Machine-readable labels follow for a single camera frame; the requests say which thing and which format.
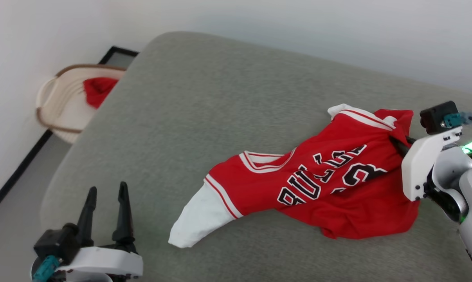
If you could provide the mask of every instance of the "basketball jersey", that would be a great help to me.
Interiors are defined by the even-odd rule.
[[[331,238],[362,239],[407,231],[418,202],[402,190],[409,110],[370,113],[341,104],[331,123],[284,155],[242,152],[213,167],[174,223],[169,243],[191,247],[250,213],[277,209]]]

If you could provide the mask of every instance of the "gray table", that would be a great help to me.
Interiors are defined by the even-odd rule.
[[[164,34],[137,56],[71,148],[41,222],[76,222],[97,186],[93,239],[110,243],[122,180],[143,281],[472,281],[456,225],[429,201],[405,234],[332,240],[271,210],[233,221],[193,248],[167,243],[206,173],[231,155],[287,152],[322,130],[327,108],[340,103],[412,109],[411,135],[422,137],[418,111],[447,100],[472,111],[466,93],[207,34]]]

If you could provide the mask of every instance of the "basket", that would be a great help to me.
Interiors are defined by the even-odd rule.
[[[120,79],[126,69],[105,65],[72,65],[43,84],[36,99],[36,117],[44,127],[74,143],[97,109],[86,102],[83,81],[95,77]]]

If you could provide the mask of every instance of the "basket handle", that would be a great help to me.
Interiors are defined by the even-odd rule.
[[[36,96],[36,108],[44,107],[46,105],[53,92],[55,92],[55,85],[52,87],[52,91],[50,91],[50,93],[47,93],[47,89],[55,83],[55,80],[57,80],[57,78],[58,77],[54,77],[48,80],[47,82],[43,83],[40,90],[38,91],[38,95]]]

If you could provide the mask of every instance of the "white sleeve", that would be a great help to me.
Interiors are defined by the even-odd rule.
[[[220,197],[205,182],[173,224],[168,243],[179,248],[190,248],[213,230],[234,220]]]

